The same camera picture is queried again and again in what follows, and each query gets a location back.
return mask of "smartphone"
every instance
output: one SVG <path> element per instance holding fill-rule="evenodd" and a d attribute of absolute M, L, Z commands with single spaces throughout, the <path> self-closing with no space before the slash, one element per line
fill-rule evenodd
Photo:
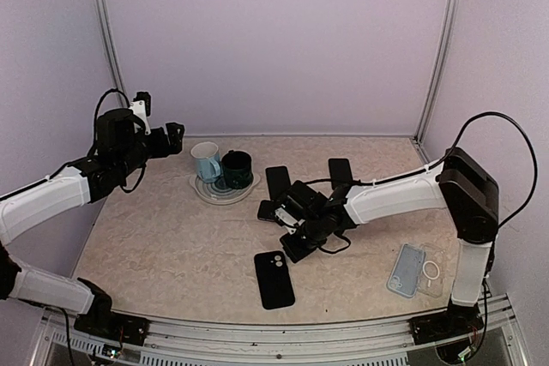
<path fill-rule="evenodd" d="M 271 201 L 275 201 L 285 191 L 290 189 L 290 174 L 285 166 L 268 167 L 265 169 L 267 176 L 268 196 Z"/>
<path fill-rule="evenodd" d="M 257 218 L 267 222 L 275 222 L 275 203 L 273 201 L 261 201 L 259 210 L 257 211 Z"/>
<path fill-rule="evenodd" d="M 353 182 L 349 159 L 328 159 L 329 177 L 333 180 L 332 189 L 344 183 Z"/>
<path fill-rule="evenodd" d="M 286 257 L 280 251 L 254 256 L 257 284 L 264 309 L 286 308 L 295 303 Z"/>

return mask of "mug handle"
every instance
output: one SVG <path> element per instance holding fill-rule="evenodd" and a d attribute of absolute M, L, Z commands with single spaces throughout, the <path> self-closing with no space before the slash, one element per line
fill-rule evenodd
<path fill-rule="evenodd" d="M 217 160 L 215 160 L 213 158 L 210 158 L 209 163 L 211 163 L 212 166 L 214 167 L 215 175 L 220 176 L 221 175 L 221 168 L 220 168 L 220 164 L 217 162 Z"/>

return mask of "dark green mug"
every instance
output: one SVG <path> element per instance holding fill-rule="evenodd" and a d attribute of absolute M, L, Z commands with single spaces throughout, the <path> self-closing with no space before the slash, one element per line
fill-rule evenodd
<path fill-rule="evenodd" d="M 221 160 L 223 177 L 231 189 L 245 189 L 251 185 L 254 175 L 251 172 L 251 156 L 239 150 L 229 150 Z"/>

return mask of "light blue mug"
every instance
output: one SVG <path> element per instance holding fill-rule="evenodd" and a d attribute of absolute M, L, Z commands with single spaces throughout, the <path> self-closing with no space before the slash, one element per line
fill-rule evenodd
<path fill-rule="evenodd" d="M 212 141 L 198 143 L 190 150 L 195 158 L 196 174 L 205 183 L 213 183 L 221 176 L 220 149 Z"/>

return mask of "wooden tabletop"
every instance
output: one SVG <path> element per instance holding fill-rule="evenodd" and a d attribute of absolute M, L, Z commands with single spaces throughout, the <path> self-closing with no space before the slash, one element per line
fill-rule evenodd
<path fill-rule="evenodd" d="M 214 141 L 221 154 L 248 152 L 262 177 L 250 196 L 214 206 L 191 188 L 190 149 Z M 448 210 L 426 210 L 378 219 L 346 231 L 353 244 L 338 255 L 319 251 L 289 260 L 296 303 L 262 308 L 253 257 L 281 250 L 285 229 L 257 220 L 268 199 L 265 168 L 286 165 L 292 180 L 328 177 L 328 159 L 348 158 L 353 176 L 381 178 L 421 165 L 409 139 L 371 137 L 226 137 L 184 140 L 184 152 L 148 162 L 139 189 L 115 190 L 87 241 L 75 276 L 109 293 L 113 308 L 177 320 L 238 324 L 305 324 L 357 321 L 445 307 L 457 260 L 455 227 Z M 329 184 L 318 184 L 325 195 Z M 406 299 L 387 280 L 404 243 L 443 249 L 443 294 Z M 341 240 L 330 237 L 327 248 Z"/>

